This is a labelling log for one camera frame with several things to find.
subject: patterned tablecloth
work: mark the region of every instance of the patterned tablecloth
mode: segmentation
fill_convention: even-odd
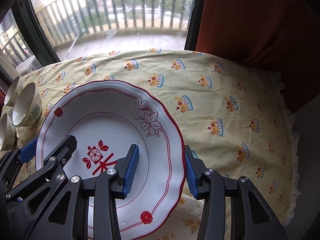
[[[248,176],[279,220],[285,221],[292,209],[295,150],[279,93],[266,72],[212,55],[167,49],[113,51],[25,75],[24,85],[37,84],[43,110],[32,127],[17,127],[18,145],[39,134],[48,112],[66,93],[107,79],[130,82],[161,100],[195,156],[223,176]],[[12,108],[4,107],[5,112],[12,115]],[[16,183],[34,171],[32,160]],[[184,193],[189,194],[186,184]]]

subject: plate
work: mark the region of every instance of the plate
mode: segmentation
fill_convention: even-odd
[[[36,169],[69,134],[77,149],[65,165],[68,178],[98,176],[139,146],[139,162],[130,194],[116,200],[122,240],[157,230],[179,202],[185,180],[182,134],[164,105],[146,90],[118,81],[94,81],[61,98],[41,127]],[[93,208],[88,235],[93,238]]]
[[[196,240],[203,206],[204,201],[183,194],[164,225],[141,240]]]

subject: screw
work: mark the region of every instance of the screw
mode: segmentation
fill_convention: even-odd
[[[116,173],[116,169],[114,169],[114,168],[107,169],[107,173],[109,175],[115,174]]]
[[[71,182],[72,182],[72,183],[76,183],[76,182],[78,182],[79,180],[80,180],[79,176],[73,176],[73,177],[71,178]]]
[[[213,169],[205,169],[204,173],[207,175],[212,175],[212,174],[214,174],[214,170]]]
[[[248,177],[246,177],[246,176],[241,176],[240,179],[241,179],[241,181],[242,181],[243,183],[248,183],[248,182],[249,182],[249,179],[248,179]]]
[[[60,181],[60,180],[63,180],[64,179],[64,174],[59,174],[58,176],[57,176],[57,180],[58,181]]]

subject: small bowl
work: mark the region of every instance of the small bowl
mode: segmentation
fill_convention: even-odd
[[[12,113],[14,126],[33,125],[41,116],[42,99],[35,83],[28,84],[18,96]]]
[[[18,76],[12,82],[11,86],[8,89],[7,94],[5,95],[4,105],[14,106],[22,90],[23,90],[23,84],[20,77]]]
[[[12,149],[15,140],[15,127],[10,116],[5,113],[0,121],[0,151]]]

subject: ruffled tablecloth edge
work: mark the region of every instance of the ruffled tablecloth edge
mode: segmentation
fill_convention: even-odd
[[[287,226],[291,223],[292,218],[294,216],[294,209],[296,207],[296,203],[297,203],[297,199],[298,197],[301,195],[301,191],[298,190],[297,185],[298,185],[298,181],[299,181],[299,173],[298,173],[298,156],[297,156],[297,147],[298,147],[298,142],[299,142],[299,138],[300,138],[300,134],[296,131],[292,131],[292,126],[293,123],[296,119],[296,116],[294,114],[291,113],[291,110],[287,108],[287,105],[285,103],[283,94],[280,93],[281,90],[284,89],[284,83],[280,82],[280,78],[281,78],[281,73],[276,71],[276,72],[269,72],[270,78],[277,90],[277,94],[278,97],[280,99],[280,102],[282,104],[282,107],[284,108],[284,112],[285,112],[285,117],[287,120],[287,125],[288,125],[288,129],[290,132],[290,139],[291,139],[291,143],[292,143],[292,152],[293,152],[293,189],[292,189],[292,193],[291,193],[291,197],[290,197],[290,208],[288,210],[288,214],[287,217],[283,223],[283,226]]]

